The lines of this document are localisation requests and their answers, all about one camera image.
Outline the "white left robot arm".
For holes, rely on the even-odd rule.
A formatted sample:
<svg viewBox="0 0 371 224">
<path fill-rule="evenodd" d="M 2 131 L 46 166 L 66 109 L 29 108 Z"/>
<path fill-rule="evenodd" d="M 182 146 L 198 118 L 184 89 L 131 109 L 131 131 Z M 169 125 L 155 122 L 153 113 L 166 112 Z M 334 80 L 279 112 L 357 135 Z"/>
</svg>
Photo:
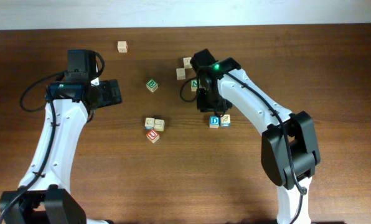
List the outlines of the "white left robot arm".
<svg viewBox="0 0 371 224">
<path fill-rule="evenodd" d="M 77 142 L 97 108 L 122 102 L 117 80 L 47 87 L 43 130 L 18 189 L 0 198 L 0 223 L 94 223 L 70 194 Z"/>
</svg>

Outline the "blue D letter block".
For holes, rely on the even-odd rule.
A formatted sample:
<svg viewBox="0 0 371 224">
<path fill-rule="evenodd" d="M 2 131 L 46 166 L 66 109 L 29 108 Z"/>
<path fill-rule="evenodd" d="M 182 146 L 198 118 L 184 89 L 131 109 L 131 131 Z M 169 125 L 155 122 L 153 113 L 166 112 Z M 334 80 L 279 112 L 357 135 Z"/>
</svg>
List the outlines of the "blue D letter block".
<svg viewBox="0 0 371 224">
<path fill-rule="evenodd" d="M 220 126 L 220 118 L 217 116 L 211 116 L 209 118 L 209 127 L 210 128 L 219 128 Z"/>
</svg>

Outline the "red U letter block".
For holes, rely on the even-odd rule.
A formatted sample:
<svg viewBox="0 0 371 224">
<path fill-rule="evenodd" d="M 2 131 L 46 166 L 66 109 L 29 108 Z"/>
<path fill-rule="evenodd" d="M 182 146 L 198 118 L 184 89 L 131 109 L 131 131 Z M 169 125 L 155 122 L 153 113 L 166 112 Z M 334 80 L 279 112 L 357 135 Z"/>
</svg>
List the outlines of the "red U letter block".
<svg viewBox="0 0 371 224">
<path fill-rule="evenodd" d="M 155 130 L 151 129 L 147 134 L 146 137 L 152 142 L 155 143 L 159 138 L 160 135 Z"/>
</svg>

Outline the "baseball picture wooden block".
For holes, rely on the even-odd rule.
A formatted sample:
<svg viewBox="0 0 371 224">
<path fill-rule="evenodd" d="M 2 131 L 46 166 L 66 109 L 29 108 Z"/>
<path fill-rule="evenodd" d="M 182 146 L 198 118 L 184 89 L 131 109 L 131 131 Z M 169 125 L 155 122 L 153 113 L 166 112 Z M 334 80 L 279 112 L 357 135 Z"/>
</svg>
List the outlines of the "baseball picture wooden block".
<svg viewBox="0 0 371 224">
<path fill-rule="evenodd" d="M 154 125 L 155 125 L 155 119 L 154 118 L 146 118 L 145 119 L 145 123 L 144 123 L 145 129 L 154 129 Z"/>
</svg>

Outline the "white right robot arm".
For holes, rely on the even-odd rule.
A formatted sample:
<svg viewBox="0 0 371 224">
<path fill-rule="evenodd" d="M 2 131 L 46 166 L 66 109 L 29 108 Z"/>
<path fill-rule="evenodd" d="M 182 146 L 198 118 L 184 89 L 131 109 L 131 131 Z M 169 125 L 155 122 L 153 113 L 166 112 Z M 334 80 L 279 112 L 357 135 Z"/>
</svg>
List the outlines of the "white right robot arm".
<svg viewBox="0 0 371 224">
<path fill-rule="evenodd" d="M 310 223 L 309 186 L 321 161 L 313 119 L 272 100 L 233 58 L 197 54 L 190 63 L 203 87 L 198 109 L 223 118 L 235 106 L 261 135 L 261 164 L 277 186 L 277 223 Z"/>
</svg>

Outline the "yellow edged wooden block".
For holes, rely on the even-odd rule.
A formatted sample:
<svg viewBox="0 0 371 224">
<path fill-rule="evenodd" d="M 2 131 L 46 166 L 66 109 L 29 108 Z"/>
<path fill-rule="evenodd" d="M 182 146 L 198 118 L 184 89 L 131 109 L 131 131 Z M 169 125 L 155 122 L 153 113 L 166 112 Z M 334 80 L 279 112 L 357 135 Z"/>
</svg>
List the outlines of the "yellow edged wooden block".
<svg viewBox="0 0 371 224">
<path fill-rule="evenodd" d="M 165 121 L 163 119 L 154 120 L 154 129 L 156 131 L 164 131 Z"/>
</svg>

